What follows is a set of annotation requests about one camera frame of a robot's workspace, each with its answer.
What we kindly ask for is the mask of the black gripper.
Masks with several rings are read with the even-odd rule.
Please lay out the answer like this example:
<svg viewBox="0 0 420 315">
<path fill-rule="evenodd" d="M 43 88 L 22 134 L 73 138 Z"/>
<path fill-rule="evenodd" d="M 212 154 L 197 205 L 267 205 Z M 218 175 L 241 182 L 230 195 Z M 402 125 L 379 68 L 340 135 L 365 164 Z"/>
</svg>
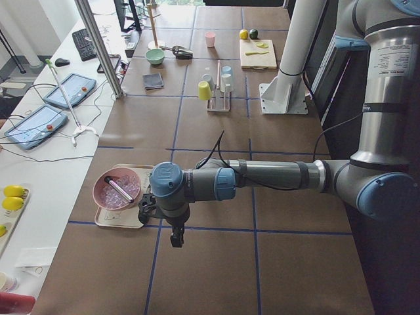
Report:
<svg viewBox="0 0 420 315">
<path fill-rule="evenodd" d="M 156 197 L 152 193 L 145 193 L 138 203 L 138 220 L 147 224 L 150 218 L 163 219 L 164 214 L 157 205 Z M 182 248 L 184 244 L 184 226 L 173 226 L 170 236 L 171 245 L 174 248 Z"/>
</svg>

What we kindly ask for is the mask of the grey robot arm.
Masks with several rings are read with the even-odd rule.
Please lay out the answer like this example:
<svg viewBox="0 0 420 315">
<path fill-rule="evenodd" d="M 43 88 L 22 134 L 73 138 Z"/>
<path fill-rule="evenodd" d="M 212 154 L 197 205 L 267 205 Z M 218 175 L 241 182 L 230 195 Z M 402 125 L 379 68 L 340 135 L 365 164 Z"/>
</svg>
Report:
<svg viewBox="0 0 420 315">
<path fill-rule="evenodd" d="M 335 44 L 370 50 L 357 152 L 311 163 L 208 157 L 188 170 L 159 163 L 139 202 L 139 221 L 165 219 L 172 246 L 181 247 L 191 203 L 230 200 L 245 186 L 327 192 L 377 220 L 413 211 L 419 185 L 408 174 L 402 139 L 419 58 L 419 2 L 339 1 Z"/>
</svg>

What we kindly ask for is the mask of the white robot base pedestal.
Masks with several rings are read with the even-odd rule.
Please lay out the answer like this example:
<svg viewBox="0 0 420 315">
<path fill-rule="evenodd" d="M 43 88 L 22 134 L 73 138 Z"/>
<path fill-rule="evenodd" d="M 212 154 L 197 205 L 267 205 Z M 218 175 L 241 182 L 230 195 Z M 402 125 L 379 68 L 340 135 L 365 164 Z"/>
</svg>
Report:
<svg viewBox="0 0 420 315">
<path fill-rule="evenodd" d="M 303 72 L 326 0 L 297 0 L 277 76 L 259 85 L 263 114 L 306 115 Z"/>
</svg>

